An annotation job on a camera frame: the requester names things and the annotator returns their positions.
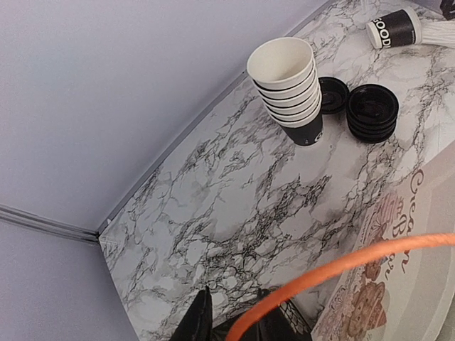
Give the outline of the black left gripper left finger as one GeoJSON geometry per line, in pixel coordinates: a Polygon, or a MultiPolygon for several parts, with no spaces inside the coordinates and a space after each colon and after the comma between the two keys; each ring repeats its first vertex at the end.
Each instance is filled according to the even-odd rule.
{"type": "Polygon", "coordinates": [[[213,303],[210,289],[200,290],[186,311],[170,341],[210,340],[213,328],[213,303]]]}

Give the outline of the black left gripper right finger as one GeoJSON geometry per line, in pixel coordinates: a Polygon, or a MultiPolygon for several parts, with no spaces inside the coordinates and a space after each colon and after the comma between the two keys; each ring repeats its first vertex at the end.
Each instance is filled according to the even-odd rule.
{"type": "Polygon", "coordinates": [[[291,301],[281,303],[257,324],[258,340],[298,340],[299,312],[291,301]]]}

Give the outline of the black cup holding straws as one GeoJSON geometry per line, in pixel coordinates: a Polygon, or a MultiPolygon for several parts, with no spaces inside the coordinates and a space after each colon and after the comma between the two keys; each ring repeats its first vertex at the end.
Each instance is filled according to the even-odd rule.
{"type": "Polygon", "coordinates": [[[408,7],[366,23],[365,29],[374,49],[385,49],[422,42],[422,24],[408,7]]]}

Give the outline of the white paper takeout bag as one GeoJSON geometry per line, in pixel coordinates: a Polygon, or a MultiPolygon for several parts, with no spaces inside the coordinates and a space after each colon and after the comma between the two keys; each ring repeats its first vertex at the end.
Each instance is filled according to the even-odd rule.
{"type": "Polygon", "coordinates": [[[435,340],[454,298],[454,146],[449,145],[368,211],[350,254],[294,279],[230,329],[239,340],[280,304],[338,283],[313,340],[435,340]]]}

